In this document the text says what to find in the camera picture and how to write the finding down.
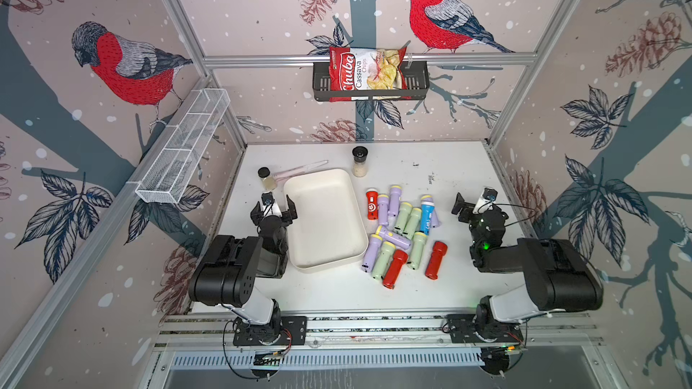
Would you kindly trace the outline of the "blue flashlight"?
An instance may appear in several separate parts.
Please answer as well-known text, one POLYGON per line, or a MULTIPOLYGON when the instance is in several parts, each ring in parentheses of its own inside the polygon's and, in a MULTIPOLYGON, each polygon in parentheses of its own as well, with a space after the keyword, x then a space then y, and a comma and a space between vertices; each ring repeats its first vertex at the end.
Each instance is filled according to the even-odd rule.
POLYGON ((421 219, 421 232, 428 234, 432 227, 431 214, 435 211, 434 198, 429 194, 425 194, 421 197, 421 209, 422 209, 422 219, 421 219))

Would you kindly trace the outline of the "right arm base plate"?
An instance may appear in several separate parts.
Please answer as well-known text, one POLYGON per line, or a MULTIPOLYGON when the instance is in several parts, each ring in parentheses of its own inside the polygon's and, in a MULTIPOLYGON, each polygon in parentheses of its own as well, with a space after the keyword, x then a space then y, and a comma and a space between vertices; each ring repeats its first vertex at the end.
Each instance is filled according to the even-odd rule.
POLYGON ((443 325, 454 344, 501 343, 523 344, 519 323, 497 322, 489 318, 481 322, 475 314, 448 314, 443 325))

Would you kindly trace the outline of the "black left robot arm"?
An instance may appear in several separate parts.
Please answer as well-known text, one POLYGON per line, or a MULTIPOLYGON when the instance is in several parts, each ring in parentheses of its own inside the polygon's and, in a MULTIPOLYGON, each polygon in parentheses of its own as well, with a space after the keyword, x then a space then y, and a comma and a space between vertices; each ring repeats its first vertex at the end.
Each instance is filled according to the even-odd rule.
POLYGON ((258 277, 281 278, 285 274, 287 229, 298 218, 290 198, 287 205, 282 211, 273 194, 263 194, 250 211, 255 234, 241 239, 217 235, 188 285, 191 301, 231 311, 256 338, 264 335, 274 339, 282 333, 277 301, 263 295, 254 284, 258 277))

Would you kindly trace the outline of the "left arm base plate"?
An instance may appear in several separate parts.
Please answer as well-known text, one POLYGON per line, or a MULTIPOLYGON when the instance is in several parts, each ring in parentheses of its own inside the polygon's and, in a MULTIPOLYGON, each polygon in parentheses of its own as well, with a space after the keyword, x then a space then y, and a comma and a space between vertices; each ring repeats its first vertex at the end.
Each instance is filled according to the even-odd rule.
POLYGON ((234 347, 288 347, 303 346, 306 342, 307 318, 282 316, 268 324, 249 324, 240 317, 234 321, 234 347))

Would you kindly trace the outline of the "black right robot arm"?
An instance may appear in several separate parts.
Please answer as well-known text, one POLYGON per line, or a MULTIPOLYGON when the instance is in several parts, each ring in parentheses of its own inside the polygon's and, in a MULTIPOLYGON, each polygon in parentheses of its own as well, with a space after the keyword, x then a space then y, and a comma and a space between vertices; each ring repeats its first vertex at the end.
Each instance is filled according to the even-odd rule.
POLYGON ((485 342, 516 336, 518 325, 547 313, 596 311, 604 288, 570 241, 519 238, 505 246, 508 214, 496 204, 497 191, 485 188, 477 203, 457 194, 452 214, 469 226, 470 258, 480 273, 521 273, 524 284, 501 295, 483 297, 473 318, 485 342))

